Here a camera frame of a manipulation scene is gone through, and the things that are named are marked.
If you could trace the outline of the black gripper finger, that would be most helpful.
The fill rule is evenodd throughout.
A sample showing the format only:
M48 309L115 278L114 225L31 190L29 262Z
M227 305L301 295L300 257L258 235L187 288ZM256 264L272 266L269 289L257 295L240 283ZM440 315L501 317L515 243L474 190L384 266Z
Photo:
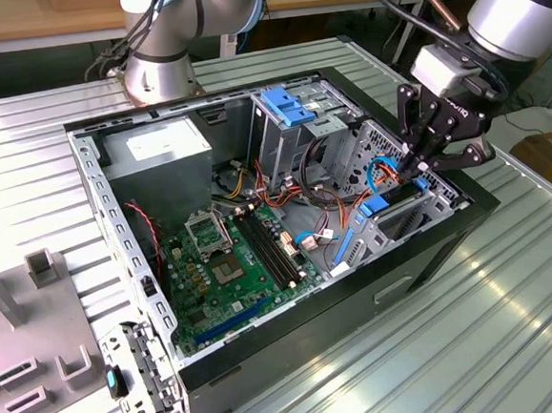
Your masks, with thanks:
M465 140L461 144L461 151L445 152L447 147L455 147L457 143L449 143L445 140L435 147L429 146L419 156L419 162L431 170L445 172L478 167L496 156L495 150L484 134Z
M397 93L403 152L399 172L420 173L433 168L452 141L456 117L444 99L425 91L420 84L404 83L397 87Z

